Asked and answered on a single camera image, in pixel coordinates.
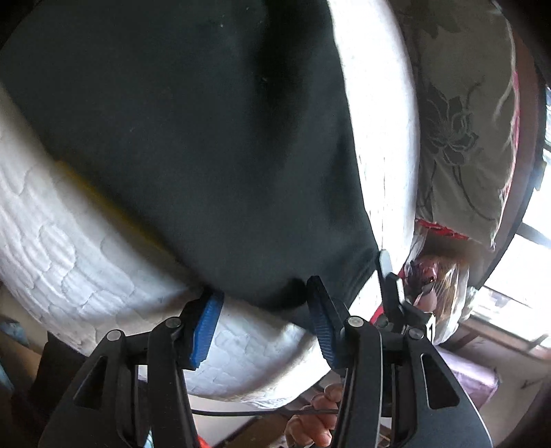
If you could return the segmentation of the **right hand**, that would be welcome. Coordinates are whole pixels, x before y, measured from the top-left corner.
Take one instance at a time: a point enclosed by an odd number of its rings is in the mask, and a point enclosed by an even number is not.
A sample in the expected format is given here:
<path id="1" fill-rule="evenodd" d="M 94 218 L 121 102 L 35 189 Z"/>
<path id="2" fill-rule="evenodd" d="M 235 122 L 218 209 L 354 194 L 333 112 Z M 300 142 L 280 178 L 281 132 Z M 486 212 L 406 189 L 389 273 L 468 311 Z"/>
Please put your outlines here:
<path id="1" fill-rule="evenodd" d="M 337 411 L 344 387 L 333 383 L 314 395 L 304 411 Z M 294 414 L 287 422 L 285 439 L 288 447 L 329 447 L 332 431 L 337 424 L 336 414 Z"/>

